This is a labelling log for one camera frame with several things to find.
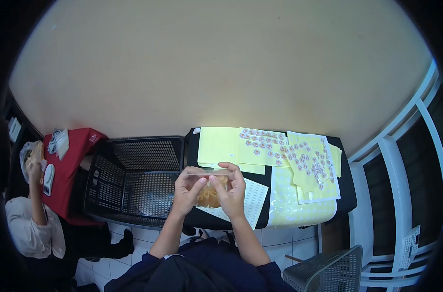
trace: table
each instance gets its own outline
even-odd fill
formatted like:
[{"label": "table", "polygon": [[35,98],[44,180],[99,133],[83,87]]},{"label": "table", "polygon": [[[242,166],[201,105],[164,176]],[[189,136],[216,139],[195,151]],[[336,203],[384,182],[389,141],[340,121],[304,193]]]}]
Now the table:
[{"label": "table", "polygon": [[[199,166],[197,164],[197,155],[199,152],[199,137],[200,134],[193,134],[195,128],[185,137],[186,143],[186,157],[187,166]],[[346,159],[345,151],[343,150],[343,145],[341,144],[340,138],[329,137],[327,140],[330,144],[335,145],[342,151],[341,155],[341,178],[338,179],[338,185],[340,187],[341,200],[337,200],[337,211],[335,216],[329,220],[331,222],[337,218],[347,216],[348,212],[356,208],[358,205],[356,201],[355,186],[353,184],[353,178],[351,177],[350,166]],[[264,205],[262,206],[262,211],[259,216],[259,220],[256,225],[256,229],[264,228],[267,226],[269,221],[269,205],[270,205],[270,186],[272,177],[272,167],[265,167],[265,175],[254,174],[249,172],[243,172],[242,175],[245,178],[258,182],[260,184],[269,187],[267,196],[265,197]],[[197,208],[193,208],[192,211],[186,216],[184,224],[188,226],[193,226],[197,228],[205,228],[212,230],[228,229],[231,230],[231,224],[223,219],[210,215],[204,211]]]},{"label": "table", "polygon": [[96,142],[106,136],[91,128],[69,130],[68,135],[69,150],[62,161],[55,153],[48,153],[48,144],[52,134],[46,135],[43,140],[45,159],[48,164],[54,165],[51,196],[43,194],[43,203],[71,225],[102,225],[102,222],[95,222],[83,214],[70,213],[69,202],[80,162],[85,155],[93,152]]}]

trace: gray plastic basket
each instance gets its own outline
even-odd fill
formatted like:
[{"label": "gray plastic basket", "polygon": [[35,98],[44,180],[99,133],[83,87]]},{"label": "gray plastic basket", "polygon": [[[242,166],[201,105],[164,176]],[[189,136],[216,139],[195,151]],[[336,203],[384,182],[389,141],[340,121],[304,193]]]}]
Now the gray plastic basket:
[{"label": "gray plastic basket", "polygon": [[363,248],[321,253],[283,271],[283,280],[299,292],[359,290]]}]

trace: red tablecloth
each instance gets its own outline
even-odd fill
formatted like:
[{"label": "red tablecloth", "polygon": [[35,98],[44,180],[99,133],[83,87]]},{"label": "red tablecloth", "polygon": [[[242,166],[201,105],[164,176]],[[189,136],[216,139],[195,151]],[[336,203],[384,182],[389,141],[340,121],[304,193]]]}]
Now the red tablecloth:
[{"label": "red tablecloth", "polygon": [[91,128],[69,130],[68,134],[69,150],[67,150],[62,161],[59,160],[55,153],[48,153],[48,144],[52,135],[45,136],[43,140],[45,159],[48,161],[48,164],[54,165],[51,196],[43,194],[43,203],[71,225],[102,224],[101,222],[91,220],[83,214],[70,214],[69,199],[80,162],[82,162],[85,155],[91,155],[96,142],[101,138],[106,138],[106,136]]}]

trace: white wall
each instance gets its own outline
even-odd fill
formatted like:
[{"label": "white wall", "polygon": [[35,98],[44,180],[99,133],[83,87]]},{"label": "white wall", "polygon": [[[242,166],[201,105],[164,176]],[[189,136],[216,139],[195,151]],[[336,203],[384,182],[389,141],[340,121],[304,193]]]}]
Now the white wall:
[{"label": "white wall", "polygon": [[430,60],[391,0],[59,0],[10,86],[43,134],[242,126],[338,136],[351,155]]}]

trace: plastic bag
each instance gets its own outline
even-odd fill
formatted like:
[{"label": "plastic bag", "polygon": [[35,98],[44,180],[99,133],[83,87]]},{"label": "plastic bag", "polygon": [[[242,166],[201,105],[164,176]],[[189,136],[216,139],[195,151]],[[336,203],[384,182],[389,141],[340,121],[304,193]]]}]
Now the plastic bag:
[{"label": "plastic bag", "polygon": [[[20,150],[20,168],[22,169],[23,178],[28,181],[27,169],[34,163],[40,163],[42,166],[42,172],[45,171],[47,161],[43,155],[43,142],[27,142]],[[40,177],[39,183],[43,185],[43,175]]]},{"label": "plastic bag", "polygon": [[224,188],[226,190],[230,189],[230,182],[233,180],[233,172],[227,169],[221,169],[216,171],[206,171],[201,173],[193,173],[189,175],[189,186],[188,188],[192,188],[192,186],[200,179],[207,178],[207,184],[202,188],[197,196],[196,206],[205,207],[205,208],[218,208],[220,206],[220,200],[218,198],[218,193],[215,190],[212,182],[209,179],[210,175],[215,175]]}]

